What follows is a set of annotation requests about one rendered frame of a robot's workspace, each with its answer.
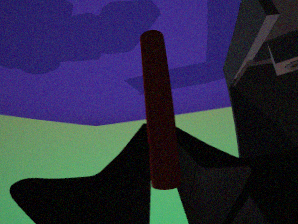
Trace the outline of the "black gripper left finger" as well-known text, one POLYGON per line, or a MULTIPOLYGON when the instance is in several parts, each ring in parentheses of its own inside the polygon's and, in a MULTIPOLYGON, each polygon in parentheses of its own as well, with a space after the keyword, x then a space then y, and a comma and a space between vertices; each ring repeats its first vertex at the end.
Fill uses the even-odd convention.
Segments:
POLYGON ((35 224, 149 224, 150 168, 146 124, 94 176, 21 179, 12 200, 35 224))

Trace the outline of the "dark red peg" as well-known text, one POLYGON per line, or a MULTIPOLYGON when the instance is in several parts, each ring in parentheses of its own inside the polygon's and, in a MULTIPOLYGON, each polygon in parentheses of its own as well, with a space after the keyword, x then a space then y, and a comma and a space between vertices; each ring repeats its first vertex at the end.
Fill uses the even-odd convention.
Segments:
POLYGON ((158 190, 176 189, 181 185, 180 152, 165 39, 162 32, 149 30, 140 41, 150 183, 158 190))

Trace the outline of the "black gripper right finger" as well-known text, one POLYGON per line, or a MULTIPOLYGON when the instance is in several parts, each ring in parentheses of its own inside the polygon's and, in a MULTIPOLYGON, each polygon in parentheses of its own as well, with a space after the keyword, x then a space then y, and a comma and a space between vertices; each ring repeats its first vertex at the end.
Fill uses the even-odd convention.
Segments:
POLYGON ((178 129, 181 185, 189 224, 231 224, 255 190, 298 175, 298 148, 239 159, 178 129))

